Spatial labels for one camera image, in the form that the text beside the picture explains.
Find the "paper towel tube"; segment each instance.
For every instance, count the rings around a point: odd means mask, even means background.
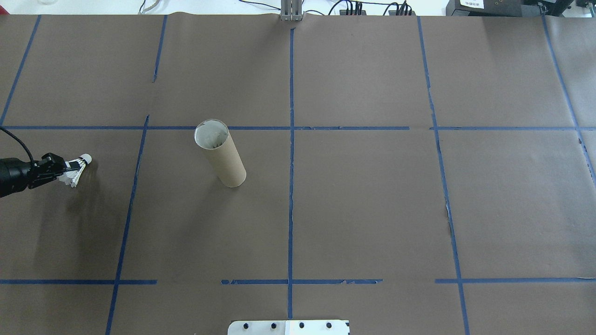
[[[224,122],[215,119],[201,122],[194,131],[194,141],[224,185],[236,187],[244,182],[246,170]]]

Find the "blue tape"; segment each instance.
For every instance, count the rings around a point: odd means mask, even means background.
[[[375,285],[382,283],[382,279],[293,279],[294,285]],[[233,279],[222,280],[222,285],[286,285],[287,279]]]
[[[28,130],[142,130],[142,126],[6,126],[6,129]]]
[[[157,285],[157,280],[121,280],[119,284]],[[95,279],[0,279],[0,285],[114,285],[114,281]]]
[[[222,280],[222,285],[287,285],[287,279],[233,279]]]
[[[559,82],[561,83],[561,88],[563,89],[563,94],[565,95],[565,101],[567,102],[569,113],[571,113],[571,118],[573,119],[573,126],[575,126],[576,128],[576,131],[578,133],[578,139],[581,142],[580,145],[582,146],[583,156],[586,159],[586,164],[588,165],[588,170],[590,172],[590,176],[592,177],[592,183],[594,184],[594,187],[596,187],[596,174],[594,173],[594,166],[592,165],[592,160],[590,159],[590,155],[588,154],[586,142],[583,140],[582,132],[579,129],[578,118],[575,116],[575,110],[573,109],[573,105],[571,104],[571,99],[569,98],[567,86],[565,85],[565,81],[563,81],[563,75],[561,74],[561,69],[558,65],[557,56],[555,55],[555,51],[552,48],[551,35],[548,33],[547,20],[544,17],[544,15],[542,16],[542,26],[544,27],[544,34],[547,37],[547,44],[548,49],[551,52],[552,63],[555,65],[557,77],[559,79]]]
[[[284,127],[284,126],[232,126],[232,127],[228,127],[228,129],[231,130],[237,130],[237,131],[288,131],[290,130],[290,127]]]
[[[159,70],[159,58],[162,56],[163,37],[166,34],[167,15],[163,16],[162,35],[159,37],[159,47],[157,48],[157,57],[155,58],[155,72],[153,72],[153,81],[157,79],[157,71]]]
[[[2,285],[113,285],[113,280],[0,279]]]
[[[298,126],[297,131],[408,131],[407,126]]]
[[[10,92],[8,93],[8,98],[6,99],[6,104],[4,105],[4,111],[2,112],[2,116],[0,116],[0,126],[4,124],[4,119],[6,118],[6,114],[8,113],[10,102],[13,100],[14,90],[17,88],[18,79],[20,78],[21,72],[23,71],[23,66],[25,65],[27,56],[29,55],[29,50],[31,49],[31,44],[33,44],[33,38],[35,37],[35,33],[37,32],[37,28],[39,27],[40,21],[41,15],[38,15],[38,18],[35,21],[35,25],[33,26],[33,31],[31,31],[31,37],[29,37],[29,43],[27,43],[27,48],[25,48],[25,53],[23,54],[23,58],[21,59],[21,64],[18,65],[17,75],[14,76],[13,86],[10,88]]]
[[[116,308],[116,299],[118,297],[118,286],[120,276],[122,274],[122,263],[124,261],[124,252],[126,251],[126,242],[128,240],[128,229],[131,225],[132,205],[135,201],[136,184],[139,178],[139,167],[141,165],[141,158],[143,156],[143,148],[145,147],[145,137],[147,136],[147,125],[149,124],[149,115],[145,118],[145,125],[143,126],[143,134],[141,136],[141,145],[139,146],[139,155],[136,158],[135,176],[132,182],[131,199],[128,203],[128,213],[126,214],[126,224],[124,226],[124,234],[122,235],[122,245],[120,246],[120,256],[118,257],[118,267],[116,269],[116,279],[114,281],[114,290],[112,291],[112,300],[110,304],[110,313],[108,315],[107,325],[105,327],[105,335],[110,335],[111,324],[114,318],[114,309]]]
[[[462,278],[435,279],[436,284],[596,283],[596,278]]]
[[[157,285],[157,280],[120,280],[118,285]]]
[[[575,127],[437,127],[440,131],[575,131]]]
[[[294,279],[294,283],[300,285],[375,285],[382,282],[382,279]]]
[[[294,276],[294,29],[290,29],[290,193],[288,211],[288,320],[293,312]]]
[[[424,36],[422,33],[422,23],[420,21],[420,16],[416,17],[418,20],[418,34],[420,36],[420,48],[422,49],[422,60],[424,64],[424,74],[426,77],[426,88],[429,95],[429,104],[430,110],[432,111],[432,118],[433,118],[433,129],[434,129],[434,140],[437,147],[437,155],[439,156],[439,167],[441,171],[441,181],[443,183],[443,195],[445,196],[445,206],[447,207],[447,217],[449,220],[449,227],[451,227],[451,247],[453,250],[453,259],[455,263],[455,274],[459,280],[461,280],[461,270],[460,270],[460,257],[457,253],[457,241],[455,239],[455,228],[453,225],[453,218],[451,216],[451,204],[449,203],[449,190],[447,189],[447,180],[445,178],[445,166],[443,164],[443,154],[441,153],[441,146],[440,146],[440,139],[439,139],[439,130],[437,124],[437,117],[434,111],[434,102],[433,96],[430,93],[430,75],[429,75],[429,65],[426,59],[426,49],[424,48]],[[458,290],[460,293],[460,305],[461,305],[461,315],[464,322],[464,331],[465,335],[470,335],[470,326],[468,324],[468,313],[467,308],[465,305],[465,297],[464,297],[464,286],[462,283],[458,283]]]

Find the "electrical cable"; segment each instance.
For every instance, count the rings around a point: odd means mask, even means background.
[[[23,147],[23,149],[25,149],[25,152],[27,153],[27,156],[29,156],[29,162],[31,162],[31,169],[34,169],[35,168],[35,160],[33,159],[33,155],[31,154],[31,151],[29,151],[29,149],[27,148],[27,146],[25,145],[25,143],[23,143],[18,137],[16,137],[13,133],[11,133],[10,131],[8,131],[3,126],[0,126],[0,131],[3,131],[6,134],[8,134],[8,136],[14,138]]]
[[[333,8],[335,8],[340,2],[343,2],[343,1],[346,2],[346,13],[347,13],[347,4],[350,3],[350,6],[351,6],[352,5],[352,1],[350,1],[350,0],[339,0],[335,4],[333,4],[333,6],[331,7],[331,9],[329,10],[329,14],[327,14],[327,15],[331,15],[331,12],[333,12]]]
[[[143,10],[143,7],[145,6],[145,3],[147,2],[147,0],[143,0],[143,3],[141,4],[141,6],[139,7],[139,14],[141,13],[141,11]]]
[[[160,1],[161,0],[155,0],[155,2],[153,2],[153,5],[150,5],[149,7],[144,8],[143,11],[139,12],[139,14],[145,14],[148,11],[152,10],[153,8],[155,8],[159,4]]]
[[[387,8],[385,8],[385,11],[383,12],[383,15],[387,14],[387,11],[389,10],[389,7],[395,5],[397,8],[395,9],[395,11],[397,12],[399,10],[399,4],[397,2],[392,2],[390,3]]]
[[[238,1],[240,1],[240,2],[244,2],[245,4],[263,5],[263,6],[271,7],[271,8],[273,8],[273,9],[275,9],[275,10],[281,11],[281,8],[277,8],[277,7],[275,7],[275,6],[272,6],[272,5],[264,4],[264,3],[262,3],[262,2],[252,2],[252,1],[246,1],[246,0],[238,0]]]
[[[308,12],[315,12],[315,13],[319,13],[319,14],[321,14],[321,15],[325,15],[325,14],[323,14],[323,13],[321,13],[321,12],[319,12],[319,11],[315,11],[315,10],[307,10],[307,11],[304,11],[304,13],[308,13]]]

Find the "grid line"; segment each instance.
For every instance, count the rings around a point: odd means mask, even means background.
[[[10,92],[8,93],[8,98],[6,99],[6,104],[4,105],[4,111],[2,111],[2,116],[0,116],[0,126],[4,123],[4,119],[6,118],[6,114],[8,113],[8,108],[10,107],[10,102],[13,100],[13,94],[15,89],[17,89],[18,79],[21,76],[21,72],[23,71],[23,67],[25,66],[25,61],[27,60],[27,56],[29,55],[29,50],[31,49],[31,44],[33,44],[33,38],[35,38],[35,33],[37,32],[37,28],[39,26],[39,22],[41,21],[41,15],[38,15],[37,20],[35,20],[35,25],[33,26],[33,30],[31,31],[31,37],[29,37],[29,42],[27,43],[27,48],[25,48],[25,53],[23,54],[23,58],[21,59],[21,63],[18,65],[17,74],[14,76],[13,85],[10,88]]]
[[[294,275],[294,29],[290,29],[290,192],[288,210],[288,320],[293,318]]]
[[[118,297],[118,287],[120,285],[120,276],[122,274],[122,263],[124,261],[124,253],[126,251],[126,242],[128,240],[128,229],[131,225],[132,205],[135,201],[136,185],[139,178],[139,167],[141,165],[141,158],[143,155],[143,148],[145,146],[145,137],[147,136],[147,125],[149,123],[149,115],[145,118],[145,125],[143,126],[143,134],[141,136],[141,145],[139,146],[139,155],[136,158],[135,176],[132,182],[131,199],[128,203],[128,213],[126,214],[126,223],[124,226],[124,233],[122,235],[122,245],[120,246],[120,257],[118,258],[118,266],[116,269],[116,279],[114,279],[114,289],[112,292],[112,300],[110,304],[110,313],[108,315],[107,325],[105,327],[105,335],[110,335],[112,320],[114,318],[114,310],[116,308],[116,299]]]
[[[0,279],[0,285],[114,285],[103,279]],[[120,280],[119,285],[157,285],[157,280]]]
[[[596,187],[596,179],[594,179],[594,177],[596,176],[594,174],[594,166],[592,165],[592,160],[590,159],[590,155],[588,154],[588,149],[586,148],[586,142],[583,140],[582,132],[579,130],[578,118],[575,116],[575,110],[573,109],[573,104],[571,103],[571,99],[569,98],[567,86],[565,85],[565,81],[563,80],[563,75],[561,74],[561,69],[559,68],[559,65],[558,65],[557,56],[555,55],[555,51],[552,48],[551,35],[548,33],[547,20],[544,15],[542,15],[542,27],[544,28],[544,35],[547,38],[548,50],[551,53],[552,63],[557,71],[557,77],[559,79],[559,83],[561,84],[561,89],[563,89],[563,94],[565,96],[565,102],[567,103],[567,106],[569,108],[569,113],[571,114],[571,118],[573,119],[573,126],[576,129],[580,145],[582,146],[583,156],[586,159],[586,164],[588,164],[588,170],[590,172],[590,177],[592,178],[592,183],[594,184],[594,187]]]
[[[292,279],[294,285],[375,285],[382,283],[382,279]],[[287,285],[287,279],[233,279],[222,280],[222,285]]]
[[[460,306],[461,306],[461,315],[464,322],[464,331],[465,335],[470,335],[470,326],[468,324],[468,315],[467,315],[467,308],[465,305],[465,296],[464,296],[464,285],[461,282],[461,268],[460,268],[460,258],[457,252],[457,240],[455,239],[455,228],[453,225],[453,217],[451,216],[451,204],[449,203],[449,190],[447,188],[447,179],[445,177],[445,165],[443,164],[443,154],[441,153],[441,144],[439,138],[439,129],[437,125],[437,117],[434,111],[434,102],[433,96],[430,92],[430,75],[429,75],[429,65],[426,59],[426,49],[424,47],[424,35],[422,31],[422,22],[420,20],[420,16],[416,17],[418,20],[418,33],[420,35],[420,48],[422,51],[422,61],[424,64],[424,74],[426,77],[426,88],[429,95],[429,104],[430,110],[432,111],[432,119],[433,119],[433,132],[434,132],[434,141],[437,147],[437,155],[439,157],[439,169],[441,172],[441,181],[443,184],[443,196],[445,197],[445,206],[447,208],[447,218],[449,221],[449,227],[451,229],[451,247],[453,251],[453,259],[455,263],[455,275],[457,276],[457,287],[460,294]]]
[[[435,284],[501,284],[501,283],[596,283],[596,278],[581,277],[545,277],[545,278],[439,278],[434,280]]]
[[[163,37],[166,34],[166,24],[167,15],[164,15],[162,23],[162,35],[159,37],[159,47],[157,48],[157,57],[155,58],[155,71],[153,72],[153,80],[151,82],[155,82],[155,80],[157,80],[157,71],[159,70],[159,59],[162,56]]]

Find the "black cable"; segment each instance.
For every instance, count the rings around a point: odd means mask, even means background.
[[[147,0],[143,0],[143,3],[141,4],[141,6],[139,7],[139,13],[141,12],[141,10],[143,9],[143,7],[145,6],[145,3],[147,2]]]
[[[350,5],[351,5],[352,4],[352,1],[350,1],[350,0],[339,0],[335,4],[333,4],[333,6],[331,7],[331,9],[329,10],[329,14],[327,14],[327,15],[331,15],[331,12],[333,12],[333,8],[335,8],[340,2],[343,2],[343,1],[346,2],[346,13],[347,13],[347,4],[350,3]]]
[[[405,11],[408,10],[408,4],[406,0],[403,0],[402,8],[399,9],[398,15],[405,15]]]
[[[323,14],[323,13],[321,13],[321,12],[319,12],[319,11],[315,11],[315,10],[307,10],[307,11],[304,11],[304,13],[308,13],[308,12],[315,12],[315,13],[319,13],[319,14],[321,14],[321,15],[325,15],[325,14]]]
[[[281,11],[281,8],[277,8],[277,7],[272,6],[272,5],[264,4],[262,2],[252,2],[252,1],[246,1],[246,0],[238,0],[238,1],[244,2],[245,4],[263,5],[263,6],[271,7],[273,9],[275,9],[275,10]]]
[[[385,8],[385,11],[383,12],[383,15],[387,14],[387,11],[389,10],[389,7],[395,5],[397,8],[395,8],[395,12],[397,13],[397,11],[399,10],[399,4],[397,2],[392,2],[390,3],[387,8]]]
[[[23,147],[23,149],[25,149],[25,152],[27,153],[27,156],[29,156],[29,162],[31,162],[31,169],[34,169],[35,168],[35,160],[33,159],[33,155],[31,154],[31,151],[29,151],[29,149],[27,148],[27,146],[25,145],[25,143],[23,143],[13,133],[11,133],[10,131],[6,130],[6,128],[4,128],[3,126],[0,126],[0,131],[3,131],[6,134],[8,134],[8,136],[14,138]]]

